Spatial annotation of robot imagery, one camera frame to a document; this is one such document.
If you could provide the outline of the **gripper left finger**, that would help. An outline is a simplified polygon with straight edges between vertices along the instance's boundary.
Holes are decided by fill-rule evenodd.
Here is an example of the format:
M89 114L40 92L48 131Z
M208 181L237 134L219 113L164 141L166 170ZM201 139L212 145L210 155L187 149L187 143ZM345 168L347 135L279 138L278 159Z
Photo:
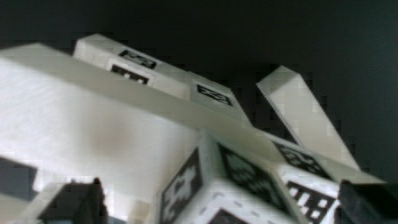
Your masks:
M100 179L68 183L40 214L43 224L109 224L105 193Z

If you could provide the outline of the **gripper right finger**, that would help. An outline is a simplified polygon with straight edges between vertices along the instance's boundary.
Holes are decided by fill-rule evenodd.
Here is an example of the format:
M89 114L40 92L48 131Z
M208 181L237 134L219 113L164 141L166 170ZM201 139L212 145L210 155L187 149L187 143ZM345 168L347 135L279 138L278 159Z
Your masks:
M398 184L340 184L334 224L398 224Z

